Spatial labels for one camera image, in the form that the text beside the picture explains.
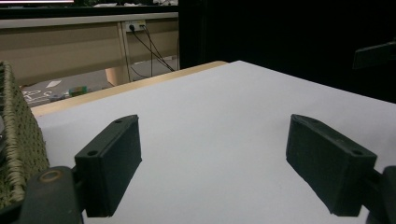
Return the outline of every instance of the white paper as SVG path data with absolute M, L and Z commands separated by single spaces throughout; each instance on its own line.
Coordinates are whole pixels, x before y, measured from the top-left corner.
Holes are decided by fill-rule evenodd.
M 137 114 L 142 163 L 110 218 L 85 223 L 365 223 L 331 215 L 286 161 L 290 115 L 319 119 L 396 164 L 396 105 L 235 62 L 37 118 L 51 166 Z
M 51 88 L 51 87 L 56 87 L 59 83 L 61 83 L 61 80 L 57 80 L 57 81 L 51 81 L 49 83 L 49 85 L 47 86 L 47 88 Z

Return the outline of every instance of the small object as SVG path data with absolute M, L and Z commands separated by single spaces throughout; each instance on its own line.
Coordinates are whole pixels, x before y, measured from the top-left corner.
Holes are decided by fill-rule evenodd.
M 88 92 L 87 86 L 75 87 L 69 90 L 69 95 L 75 97 Z
M 76 156 L 29 178 L 22 201 L 0 209 L 3 224 L 80 224 L 112 217 L 142 161 L 138 116 L 112 121 Z
M 375 45 L 367 48 L 357 49 L 353 60 L 353 69 L 361 69 L 395 60 L 396 40 L 386 44 Z
M 64 99 L 65 99 L 64 94 L 52 94 L 49 96 L 50 102 L 56 102 L 56 101 L 60 101 L 60 100 L 64 100 Z
M 366 223 L 396 224 L 396 166 L 383 174 L 370 150 L 317 119 L 291 115 L 286 160 L 332 214 Z
M 70 96 L 70 94 L 69 94 L 69 90 L 67 90 L 67 91 L 65 91 L 64 92 L 64 99 L 68 99 L 68 98 L 70 98 L 71 96 Z
M 55 87 L 55 86 L 57 86 L 59 83 L 61 83 L 62 81 L 61 80 L 57 80 L 57 81 L 51 81 L 50 83 L 49 83 L 49 85 L 47 86 L 47 88 L 51 88 L 51 87 Z
M 104 89 L 104 87 L 101 87 L 101 86 L 92 86 L 92 87 L 88 88 L 88 92 L 101 91 L 103 89 Z

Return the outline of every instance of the floor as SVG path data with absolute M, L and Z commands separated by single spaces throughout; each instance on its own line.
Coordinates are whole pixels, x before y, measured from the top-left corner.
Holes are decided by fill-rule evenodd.
M 165 65 L 178 70 L 177 56 L 164 58 L 163 63 L 155 60 L 133 64 L 130 67 L 130 80 L 137 81 L 171 72 L 171 69 Z M 74 93 L 99 91 L 112 87 L 106 79 L 105 70 L 100 70 L 23 86 L 21 91 L 28 105 L 33 107 L 73 97 Z

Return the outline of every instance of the black cable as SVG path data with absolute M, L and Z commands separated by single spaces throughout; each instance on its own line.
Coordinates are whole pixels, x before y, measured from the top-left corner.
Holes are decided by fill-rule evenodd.
M 145 77 L 145 76 L 142 76 L 142 75 L 140 75 L 139 73 L 137 73 L 136 70 L 134 70 L 134 72 L 135 72 L 139 77 Z
M 137 40 L 140 41 L 140 43 L 142 43 L 146 49 L 150 50 L 149 47 L 139 38 L 139 36 L 136 35 L 136 33 L 134 32 L 134 27 L 131 25 L 130 26 L 132 33 L 134 34 L 134 36 L 136 37 Z M 160 56 L 158 56 L 156 53 L 154 53 L 152 50 L 150 50 L 150 52 L 152 54 L 154 54 L 155 57 L 157 57 L 157 59 L 160 59 Z M 170 67 L 168 64 L 162 62 L 161 60 L 159 60 L 158 62 L 160 62 L 163 66 L 167 67 L 169 70 L 171 70 L 172 72 L 175 71 L 172 67 Z
M 169 68 L 169 70 L 171 70 L 172 72 L 175 72 L 175 69 L 173 69 L 164 59 L 163 56 L 161 55 L 161 53 L 158 51 L 157 47 L 155 46 L 154 42 L 151 40 L 151 36 L 149 34 L 149 29 L 147 28 L 146 25 L 142 25 L 143 29 L 146 32 L 146 35 L 148 36 L 148 40 L 150 42 L 150 44 L 152 44 L 152 46 L 154 46 L 155 51 L 157 51 L 158 55 L 160 55 L 161 60 L 166 64 L 166 67 Z

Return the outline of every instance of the screw hole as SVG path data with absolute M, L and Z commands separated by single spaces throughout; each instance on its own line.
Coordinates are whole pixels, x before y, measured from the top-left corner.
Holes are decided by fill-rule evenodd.
M 88 152 L 89 156 L 94 156 L 96 154 L 98 154 L 98 151 L 90 151 L 90 152 Z

